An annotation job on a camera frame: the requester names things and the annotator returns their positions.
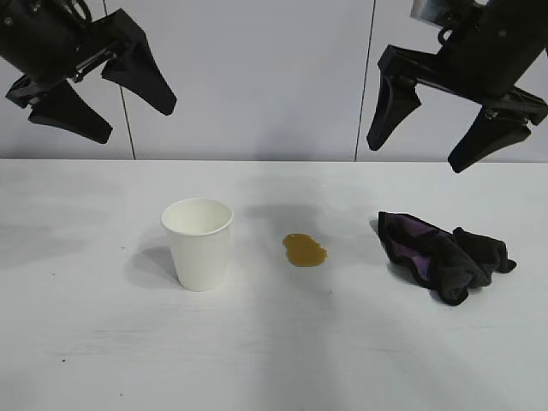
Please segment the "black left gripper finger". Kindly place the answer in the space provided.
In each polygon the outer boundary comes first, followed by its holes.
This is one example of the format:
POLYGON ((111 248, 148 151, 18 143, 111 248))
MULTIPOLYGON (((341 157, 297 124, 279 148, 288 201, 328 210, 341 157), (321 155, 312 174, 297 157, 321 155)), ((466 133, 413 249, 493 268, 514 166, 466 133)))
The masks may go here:
POLYGON ((109 60, 101 75, 165 116, 170 116, 176 107, 176 95, 160 72, 146 37, 132 41, 119 56, 109 60))
POLYGON ((112 126, 63 81, 33 105, 29 122, 60 128, 99 144, 106 144, 112 126))

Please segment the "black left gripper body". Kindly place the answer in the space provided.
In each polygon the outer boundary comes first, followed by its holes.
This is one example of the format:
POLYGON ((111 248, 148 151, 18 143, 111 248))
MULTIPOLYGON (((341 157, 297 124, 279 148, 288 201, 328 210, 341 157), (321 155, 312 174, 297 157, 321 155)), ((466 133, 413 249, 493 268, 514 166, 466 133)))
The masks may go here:
POLYGON ((94 20, 85 1, 1 2, 1 57, 22 73, 6 98, 21 108, 136 45, 146 34, 123 9, 94 20))

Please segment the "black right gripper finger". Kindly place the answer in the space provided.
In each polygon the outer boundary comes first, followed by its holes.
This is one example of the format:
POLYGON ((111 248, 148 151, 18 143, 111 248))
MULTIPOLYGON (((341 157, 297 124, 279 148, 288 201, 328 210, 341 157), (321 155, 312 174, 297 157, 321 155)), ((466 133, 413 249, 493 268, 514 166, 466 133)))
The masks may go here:
POLYGON ((378 102, 366 137, 372 151, 378 151, 397 126, 421 106, 417 81, 403 76, 382 75, 378 102))
POLYGON ((528 119, 513 111, 482 108, 465 136, 448 157, 455 173, 461 173, 490 154, 527 139, 528 119))

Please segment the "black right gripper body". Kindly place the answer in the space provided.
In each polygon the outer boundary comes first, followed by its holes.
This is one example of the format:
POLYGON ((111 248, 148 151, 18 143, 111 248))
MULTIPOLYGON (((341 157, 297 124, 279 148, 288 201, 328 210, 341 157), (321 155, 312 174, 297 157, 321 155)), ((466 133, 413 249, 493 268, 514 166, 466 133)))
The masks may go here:
POLYGON ((424 7, 421 20, 440 28, 437 53, 388 45, 380 75, 403 76, 486 109, 520 113, 534 125, 547 104, 516 87, 547 48, 545 1, 441 1, 424 7))

